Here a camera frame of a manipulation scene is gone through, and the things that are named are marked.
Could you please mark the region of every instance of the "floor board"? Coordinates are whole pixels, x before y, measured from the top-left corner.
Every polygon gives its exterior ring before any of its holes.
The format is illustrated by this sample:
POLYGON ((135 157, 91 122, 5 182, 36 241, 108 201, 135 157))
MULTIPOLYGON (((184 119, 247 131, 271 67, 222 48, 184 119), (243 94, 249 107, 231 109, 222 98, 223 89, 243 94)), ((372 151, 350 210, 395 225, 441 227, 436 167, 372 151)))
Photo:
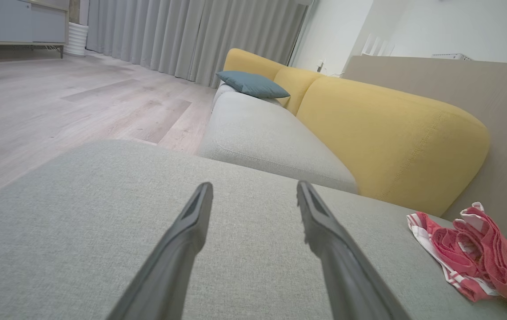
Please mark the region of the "floor board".
POLYGON ((0 188, 93 140, 194 154, 215 90, 89 53, 0 62, 0 188))

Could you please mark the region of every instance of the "throw pillow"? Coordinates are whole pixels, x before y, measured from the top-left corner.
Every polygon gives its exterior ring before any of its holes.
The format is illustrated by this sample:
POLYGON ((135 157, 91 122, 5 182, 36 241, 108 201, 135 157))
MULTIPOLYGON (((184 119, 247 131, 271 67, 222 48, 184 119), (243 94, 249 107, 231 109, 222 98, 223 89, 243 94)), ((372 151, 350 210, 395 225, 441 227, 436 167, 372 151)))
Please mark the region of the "throw pillow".
POLYGON ((237 92, 256 98, 284 98, 290 94, 278 84, 262 75, 242 71, 220 71, 220 79, 237 92))

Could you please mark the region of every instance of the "sofa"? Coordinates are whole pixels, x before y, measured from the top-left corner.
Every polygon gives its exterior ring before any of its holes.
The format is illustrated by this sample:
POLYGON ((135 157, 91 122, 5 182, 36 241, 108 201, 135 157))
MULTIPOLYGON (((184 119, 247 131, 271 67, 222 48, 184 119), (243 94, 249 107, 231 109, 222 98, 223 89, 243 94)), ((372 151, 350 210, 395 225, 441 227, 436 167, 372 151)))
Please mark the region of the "sofa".
MULTIPOLYGON (((183 318, 331 319, 297 180, 122 140, 85 144, 0 191, 0 319, 105 318, 204 181, 212 211, 183 318)), ((447 284, 408 230, 411 209, 315 188, 411 319, 507 319, 507 301, 473 304, 447 284)))
POLYGON ((199 156, 442 215, 489 150, 487 128, 433 99, 286 67, 231 49, 224 70, 263 75, 281 105, 220 86, 199 156))

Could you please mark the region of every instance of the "sofa seat cushion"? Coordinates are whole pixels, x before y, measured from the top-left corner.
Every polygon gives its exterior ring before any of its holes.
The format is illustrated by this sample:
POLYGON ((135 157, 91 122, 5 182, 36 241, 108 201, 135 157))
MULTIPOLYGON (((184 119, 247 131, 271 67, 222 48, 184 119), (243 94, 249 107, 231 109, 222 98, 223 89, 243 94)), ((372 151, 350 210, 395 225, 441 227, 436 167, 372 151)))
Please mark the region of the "sofa seat cushion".
MULTIPOLYGON (((105 319, 204 181, 212 211, 182 318, 331 319, 296 180, 120 140, 77 148, 0 191, 0 319, 105 319)), ((412 210, 315 188, 412 320, 507 319, 504 300, 473 304, 447 284, 407 227, 412 210)))
POLYGON ((198 155, 357 193, 350 171, 294 115, 241 93, 218 98, 198 155))

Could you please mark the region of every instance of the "white vase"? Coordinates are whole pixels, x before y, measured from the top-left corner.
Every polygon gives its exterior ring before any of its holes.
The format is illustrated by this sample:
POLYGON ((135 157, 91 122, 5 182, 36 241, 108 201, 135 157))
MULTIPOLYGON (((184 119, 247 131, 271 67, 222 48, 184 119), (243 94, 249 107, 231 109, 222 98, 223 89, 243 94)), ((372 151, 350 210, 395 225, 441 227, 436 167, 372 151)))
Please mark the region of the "white vase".
POLYGON ((68 44, 64 45, 66 55, 83 57, 85 56, 85 41, 87 40, 88 26, 82 26, 70 22, 68 44))

